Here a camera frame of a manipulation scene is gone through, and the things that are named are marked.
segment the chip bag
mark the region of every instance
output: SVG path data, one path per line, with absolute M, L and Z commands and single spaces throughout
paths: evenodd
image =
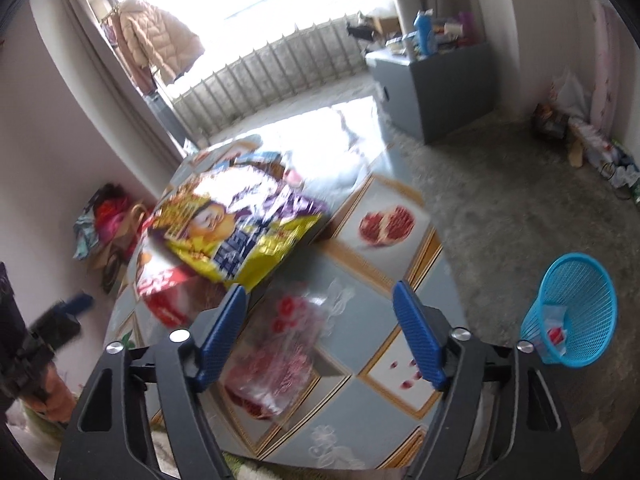
M 160 236 L 196 272 L 249 291 L 302 240 L 326 224 L 322 201 L 296 193 L 253 166 L 195 175 L 155 213 Z

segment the gray cabinet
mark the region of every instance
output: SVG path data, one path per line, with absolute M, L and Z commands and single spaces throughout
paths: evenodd
M 487 43 L 413 62 L 379 50 L 366 61 L 393 124 L 425 144 L 495 106 L 498 81 Z

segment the plastic water bottle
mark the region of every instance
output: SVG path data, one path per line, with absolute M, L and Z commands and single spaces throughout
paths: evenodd
M 414 21 L 414 27 L 418 33 L 418 46 L 424 56 L 431 56 L 438 51 L 435 33 L 431 26 L 431 16 L 433 16 L 433 9 L 419 10 Z

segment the puffer jacket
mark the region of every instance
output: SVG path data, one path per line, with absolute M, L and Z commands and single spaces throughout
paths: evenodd
M 120 4 L 120 23 L 134 61 L 155 66 L 165 85 L 188 72 L 204 54 L 200 38 L 178 18 L 144 0 Z

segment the gray floor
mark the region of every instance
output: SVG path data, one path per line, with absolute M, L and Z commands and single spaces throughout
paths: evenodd
M 295 114 L 372 94 L 367 75 L 263 110 L 214 142 Z M 563 149 L 533 139 L 525 123 L 498 116 L 432 145 L 394 134 L 444 245 L 470 328 L 497 344 L 517 340 L 548 266 L 581 251 L 609 271 L 618 292 L 615 338 L 595 364 L 558 367 L 583 469 L 614 447 L 640 403 L 640 216 L 591 167 L 572 169 Z

